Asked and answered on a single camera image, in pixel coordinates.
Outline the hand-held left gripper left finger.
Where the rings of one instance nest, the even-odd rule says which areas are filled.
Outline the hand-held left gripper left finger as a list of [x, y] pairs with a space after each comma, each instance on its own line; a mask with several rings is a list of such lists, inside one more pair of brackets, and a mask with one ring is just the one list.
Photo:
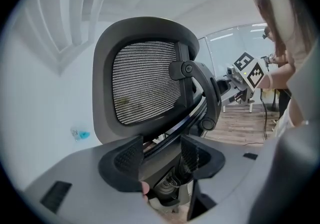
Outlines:
[[165, 224], [143, 199], [141, 180], [154, 185], [173, 163], [173, 145], [143, 151], [141, 137], [72, 153], [24, 191], [49, 224]]

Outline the person's right forearm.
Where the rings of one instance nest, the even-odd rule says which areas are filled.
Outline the person's right forearm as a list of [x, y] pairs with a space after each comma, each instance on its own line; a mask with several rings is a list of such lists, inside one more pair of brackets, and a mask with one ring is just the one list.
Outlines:
[[295, 73], [295, 68], [290, 64], [267, 72], [261, 81], [258, 83], [257, 88], [259, 89], [287, 89], [287, 82]]

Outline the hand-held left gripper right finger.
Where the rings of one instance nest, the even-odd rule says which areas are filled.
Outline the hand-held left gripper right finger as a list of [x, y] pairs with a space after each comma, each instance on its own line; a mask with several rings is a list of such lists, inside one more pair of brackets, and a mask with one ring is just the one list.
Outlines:
[[257, 170], [264, 149], [182, 136], [182, 156], [193, 179], [192, 200], [252, 205], [264, 183]]

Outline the black mesh office chair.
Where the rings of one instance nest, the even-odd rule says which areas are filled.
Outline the black mesh office chair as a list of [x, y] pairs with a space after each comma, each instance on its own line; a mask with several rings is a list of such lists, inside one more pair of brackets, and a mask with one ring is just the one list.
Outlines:
[[143, 143], [180, 122], [197, 105], [193, 82], [207, 101], [199, 125], [212, 130], [221, 112], [221, 92], [212, 73], [195, 62], [196, 36], [174, 21], [134, 17], [108, 27], [93, 58], [92, 110], [96, 135], [107, 128], [120, 139], [92, 154], [92, 185], [87, 201], [97, 218], [115, 206], [116, 193], [142, 191], [138, 180]]

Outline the person's left hand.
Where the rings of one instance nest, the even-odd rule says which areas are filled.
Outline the person's left hand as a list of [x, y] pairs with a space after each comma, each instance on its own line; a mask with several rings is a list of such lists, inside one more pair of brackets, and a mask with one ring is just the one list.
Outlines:
[[150, 186], [147, 182], [141, 181], [141, 185], [142, 185], [142, 194], [143, 194], [143, 198], [146, 202], [148, 202], [148, 192], [150, 191]]

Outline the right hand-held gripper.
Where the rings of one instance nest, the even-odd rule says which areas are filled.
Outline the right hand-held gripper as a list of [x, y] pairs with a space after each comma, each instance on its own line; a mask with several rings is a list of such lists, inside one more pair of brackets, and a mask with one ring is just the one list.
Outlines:
[[227, 67], [229, 79], [217, 81], [222, 102], [247, 102], [248, 89], [254, 91], [264, 76], [259, 60], [244, 52], [231, 66]]

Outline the blue spray bottle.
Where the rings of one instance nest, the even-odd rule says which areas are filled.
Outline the blue spray bottle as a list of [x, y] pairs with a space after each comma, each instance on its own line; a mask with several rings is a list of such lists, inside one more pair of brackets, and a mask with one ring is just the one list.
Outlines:
[[79, 129], [78, 127], [71, 127], [70, 132], [75, 141], [85, 140], [91, 135], [87, 130]]

